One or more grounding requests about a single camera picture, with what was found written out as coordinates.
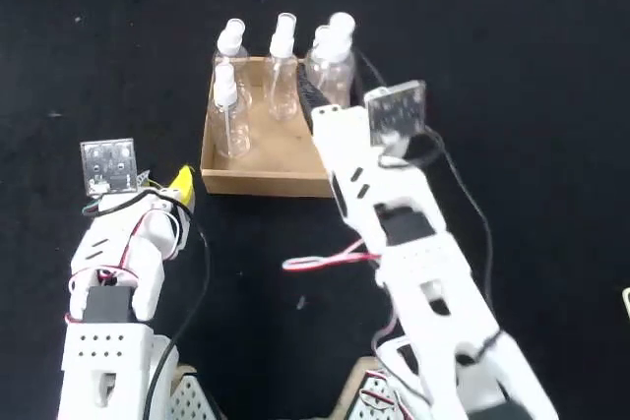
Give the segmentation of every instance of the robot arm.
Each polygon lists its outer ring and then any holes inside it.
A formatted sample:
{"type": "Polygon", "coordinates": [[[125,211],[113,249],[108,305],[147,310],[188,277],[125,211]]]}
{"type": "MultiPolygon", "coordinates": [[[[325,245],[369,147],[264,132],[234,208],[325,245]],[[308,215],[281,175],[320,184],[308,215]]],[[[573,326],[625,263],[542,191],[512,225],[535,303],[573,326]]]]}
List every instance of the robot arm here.
{"type": "MultiPolygon", "coordinates": [[[[118,150],[122,145],[103,146],[118,150]]],[[[143,322],[156,311],[164,281],[162,262],[184,248],[190,224],[180,206],[167,199],[192,209],[187,167],[168,188],[104,194],[97,206],[84,211],[95,218],[71,263],[59,420],[143,418],[149,385],[170,342],[143,322]]],[[[166,418],[177,360],[173,348],[159,369],[152,420],[166,418]]]]}
{"type": "Polygon", "coordinates": [[[309,109],[304,102],[317,97],[307,92],[302,105],[311,112],[313,141],[342,218],[370,254],[381,255],[376,281],[389,292],[405,336],[377,353],[414,417],[484,418],[512,404],[527,415],[519,418],[557,419],[523,353],[500,330],[474,284],[424,173],[412,165],[381,164],[384,148],[372,146],[366,108],[309,109]],[[442,310],[435,310],[436,302],[442,310]],[[417,360],[417,374],[400,354],[405,345],[417,360]],[[473,362],[462,366],[458,355],[473,362]]]}

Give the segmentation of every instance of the clear plastic bottle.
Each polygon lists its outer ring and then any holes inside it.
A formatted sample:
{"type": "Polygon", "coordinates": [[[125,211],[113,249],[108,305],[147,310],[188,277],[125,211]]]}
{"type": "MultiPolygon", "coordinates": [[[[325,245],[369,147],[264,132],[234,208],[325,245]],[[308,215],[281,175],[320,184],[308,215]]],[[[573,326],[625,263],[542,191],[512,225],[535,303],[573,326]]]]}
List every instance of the clear plastic bottle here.
{"type": "Polygon", "coordinates": [[[234,67],[234,78],[241,97],[247,104],[252,105],[251,81],[247,73],[247,58],[249,53],[243,46],[245,24],[240,19],[229,19],[217,40],[214,64],[229,62],[234,67]]]}
{"type": "Polygon", "coordinates": [[[355,67],[352,54],[354,19],[339,12],[331,17],[327,29],[319,27],[318,32],[314,47],[306,58],[308,80],[331,103],[348,108],[355,67]]]}
{"type": "Polygon", "coordinates": [[[208,107],[217,152],[226,157],[246,154],[251,148],[247,106],[238,92],[231,64],[216,66],[213,100],[208,107]]]}
{"type": "Polygon", "coordinates": [[[295,116],[297,98],[297,58],[293,55],[293,34],[296,18],[293,14],[279,14],[276,32],[272,36],[269,56],[265,59],[263,89],[269,113],[276,120],[295,116]]]}

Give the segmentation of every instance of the black mat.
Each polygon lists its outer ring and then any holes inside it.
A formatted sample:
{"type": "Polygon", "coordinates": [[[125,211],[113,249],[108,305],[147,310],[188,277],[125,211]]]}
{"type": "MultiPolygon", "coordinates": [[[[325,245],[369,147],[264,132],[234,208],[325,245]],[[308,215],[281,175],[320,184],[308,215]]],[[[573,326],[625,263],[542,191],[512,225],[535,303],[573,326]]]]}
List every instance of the black mat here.
{"type": "MultiPolygon", "coordinates": [[[[348,10],[389,81],[428,81],[429,120],[494,228],[499,320],[562,418],[627,417],[627,0],[0,0],[2,416],[55,415],[87,226],[79,141],[134,137],[162,180],[197,163],[215,37],[240,16],[263,54],[283,10],[301,51],[348,10]]],[[[478,221],[445,169],[429,177],[477,274],[478,221]]],[[[230,418],[327,414],[387,315],[367,267],[280,272],[353,238],[335,205],[200,194],[198,215],[214,281],[180,359],[230,418]]],[[[200,257],[191,240],[167,264],[157,331],[182,320],[200,257]]]]}

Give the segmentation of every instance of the white spray nozzle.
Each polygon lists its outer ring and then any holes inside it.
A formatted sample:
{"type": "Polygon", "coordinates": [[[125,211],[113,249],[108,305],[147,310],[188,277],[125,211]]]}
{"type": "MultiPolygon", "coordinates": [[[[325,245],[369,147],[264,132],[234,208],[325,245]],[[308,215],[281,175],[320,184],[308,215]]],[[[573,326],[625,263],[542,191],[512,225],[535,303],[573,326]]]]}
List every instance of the white spray nozzle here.
{"type": "Polygon", "coordinates": [[[352,15],[346,12],[337,12],[331,16],[328,25],[331,30],[336,31],[339,35],[352,37],[356,22],[352,15]]]}
{"type": "Polygon", "coordinates": [[[278,15],[276,32],[272,35],[272,43],[269,52],[276,58],[288,58],[293,54],[293,34],[297,18],[294,14],[283,13],[278,15]]]}
{"type": "Polygon", "coordinates": [[[279,14],[278,22],[276,23],[276,33],[281,33],[286,36],[293,36],[293,34],[295,33],[296,23],[297,17],[294,14],[279,14]]]}
{"type": "Polygon", "coordinates": [[[229,107],[238,101],[234,67],[229,63],[220,63],[215,68],[215,102],[222,107],[229,107]]]}
{"type": "Polygon", "coordinates": [[[225,56],[234,56],[240,50],[243,43],[245,24],[240,19],[229,19],[225,28],[217,40],[219,53],[225,56]]]}
{"type": "Polygon", "coordinates": [[[225,29],[243,36],[245,33],[245,22],[240,19],[229,19],[227,24],[225,24],[225,29]]]}
{"type": "Polygon", "coordinates": [[[323,40],[325,40],[326,36],[328,35],[329,28],[330,27],[328,25],[320,25],[315,30],[315,37],[313,38],[314,48],[316,48],[323,40]]]}

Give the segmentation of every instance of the wooden box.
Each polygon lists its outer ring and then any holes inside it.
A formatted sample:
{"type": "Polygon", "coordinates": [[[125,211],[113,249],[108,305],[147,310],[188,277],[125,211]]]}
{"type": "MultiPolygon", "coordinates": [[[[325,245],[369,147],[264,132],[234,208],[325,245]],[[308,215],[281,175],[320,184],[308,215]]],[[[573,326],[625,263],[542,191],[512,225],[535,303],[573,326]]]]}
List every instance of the wooden box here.
{"type": "Polygon", "coordinates": [[[326,171],[301,111],[284,122],[269,115],[263,102],[263,64],[264,58],[253,57],[245,66],[252,83],[250,152],[235,159],[218,154],[206,113],[200,166],[206,190],[211,194],[331,197],[326,171]]]}

